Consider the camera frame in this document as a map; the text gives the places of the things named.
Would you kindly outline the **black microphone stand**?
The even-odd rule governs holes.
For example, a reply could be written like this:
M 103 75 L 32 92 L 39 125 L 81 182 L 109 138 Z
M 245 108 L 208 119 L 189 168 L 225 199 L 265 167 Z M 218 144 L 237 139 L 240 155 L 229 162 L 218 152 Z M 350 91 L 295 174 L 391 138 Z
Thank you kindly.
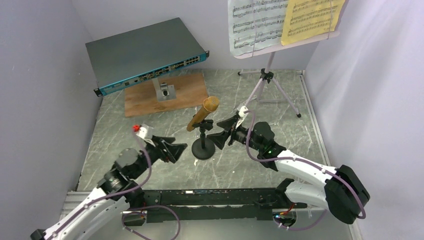
M 200 123 L 193 124 L 193 127 L 195 129 L 199 128 L 200 132 L 199 138 L 191 146 L 191 152 L 198 160 L 208 160 L 215 153 L 216 146 L 214 142 L 206 136 L 206 131 L 210 131 L 213 128 L 213 123 L 212 119 L 204 119 Z

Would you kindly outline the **gold microphone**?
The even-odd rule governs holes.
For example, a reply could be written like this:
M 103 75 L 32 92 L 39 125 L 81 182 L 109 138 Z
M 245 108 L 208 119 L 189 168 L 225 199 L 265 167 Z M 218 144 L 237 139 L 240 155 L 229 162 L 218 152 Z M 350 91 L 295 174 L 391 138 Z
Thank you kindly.
M 210 113 L 215 112 L 218 109 L 220 100 L 216 96 L 209 96 L 204 99 L 201 108 L 193 116 L 193 118 L 188 123 L 186 130 L 191 132 L 195 129 L 194 124 L 202 122 Z

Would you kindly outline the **lilac music stand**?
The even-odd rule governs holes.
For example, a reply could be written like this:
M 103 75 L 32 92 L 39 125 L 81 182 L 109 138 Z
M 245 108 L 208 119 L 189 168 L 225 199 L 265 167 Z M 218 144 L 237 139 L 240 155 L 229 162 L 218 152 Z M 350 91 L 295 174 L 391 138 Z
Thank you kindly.
M 254 51 L 252 53 L 244 53 L 240 56 L 236 56 L 237 59 L 246 59 L 248 56 L 260 56 L 260 55 L 264 55 L 264 54 L 270 54 L 267 64 L 265 66 L 265 68 L 262 68 L 260 70 L 253 70 L 253 71 L 239 71 L 237 74 L 239 76 L 242 75 L 253 75 L 253 74 L 259 74 L 259 80 L 257 82 L 257 84 L 255 85 L 254 89 L 252 90 L 252 92 L 250 93 L 250 95 L 248 96 L 247 100 L 243 101 L 240 104 L 241 108 L 247 108 L 247 106 L 249 105 L 249 103 L 251 103 L 252 101 L 257 101 L 258 103 L 279 103 L 282 102 L 284 100 L 286 100 L 289 103 L 289 106 L 294 110 L 295 115 L 298 118 L 301 118 L 302 115 L 299 112 L 298 108 L 294 105 L 293 101 L 290 99 L 290 97 L 287 95 L 287 93 L 285 92 L 285 90 L 283 90 L 283 88 L 281 87 L 281 85 L 278 83 L 278 81 L 274 78 L 274 73 L 271 72 L 271 65 L 273 63 L 273 60 L 275 58 L 275 54 L 278 51 L 282 51 L 282 50 L 286 50 L 286 49 L 290 49 L 290 48 L 294 48 L 294 47 L 298 47 L 298 46 L 302 46 L 302 45 L 307 45 L 307 44 L 311 44 L 311 43 L 315 43 L 315 42 L 319 42 L 319 41 L 324 41 L 324 40 L 328 40 L 331 38 L 335 38 L 337 36 L 340 35 L 339 31 L 331 31 L 329 33 L 323 33 L 323 34 L 319 34 L 295 43 L 291 43 L 288 45 L 283 45 L 281 43 L 272 45 L 272 46 L 268 46 L 264 49 L 258 50 L 258 51 Z M 282 99 L 262 99 L 262 93 L 265 87 L 265 84 L 269 84 L 269 83 L 274 83 L 274 85 L 276 86 L 277 90 L 282 94 L 283 98 Z

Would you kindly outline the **white sheet music page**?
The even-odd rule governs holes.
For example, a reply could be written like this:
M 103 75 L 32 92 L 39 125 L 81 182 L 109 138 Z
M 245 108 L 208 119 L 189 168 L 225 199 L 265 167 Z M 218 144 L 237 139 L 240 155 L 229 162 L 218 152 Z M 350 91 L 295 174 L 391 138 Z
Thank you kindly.
M 234 57 L 281 42 L 287 0 L 229 0 L 229 49 Z

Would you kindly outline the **yellow paper sheet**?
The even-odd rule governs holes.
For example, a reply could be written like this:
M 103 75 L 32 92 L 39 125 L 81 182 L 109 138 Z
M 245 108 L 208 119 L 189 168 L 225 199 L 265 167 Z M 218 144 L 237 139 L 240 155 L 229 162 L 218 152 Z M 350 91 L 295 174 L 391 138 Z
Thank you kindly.
M 345 0 L 289 0 L 281 44 L 294 44 L 336 30 Z

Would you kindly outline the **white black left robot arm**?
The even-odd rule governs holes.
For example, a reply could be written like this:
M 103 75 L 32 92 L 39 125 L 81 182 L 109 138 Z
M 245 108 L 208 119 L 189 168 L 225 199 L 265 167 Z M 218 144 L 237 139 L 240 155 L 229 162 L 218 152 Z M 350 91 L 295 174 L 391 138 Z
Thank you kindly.
M 152 165 L 161 160 L 176 163 L 187 148 L 174 137 L 153 136 L 139 150 L 122 150 L 97 186 L 66 217 L 47 229 L 36 229 L 31 240 L 87 240 L 112 218 L 127 209 L 147 205 L 142 185 L 136 179 L 152 173 Z

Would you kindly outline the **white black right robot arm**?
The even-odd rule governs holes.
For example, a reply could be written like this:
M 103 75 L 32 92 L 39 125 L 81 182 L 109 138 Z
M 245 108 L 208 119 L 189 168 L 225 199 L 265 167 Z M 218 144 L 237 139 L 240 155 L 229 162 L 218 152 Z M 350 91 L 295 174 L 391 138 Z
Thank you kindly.
M 251 122 L 249 127 L 243 127 L 242 122 L 236 113 L 218 122 L 222 131 L 208 134 L 206 139 L 220 150 L 238 142 L 253 161 L 301 179 L 285 179 L 276 188 L 275 200 L 280 207 L 297 203 L 320 207 L 348 225 L 366 218 L 365 206 L 371 197 L 351 167 L 333 167 L 303 158 L 278 144 L 267 122 Z

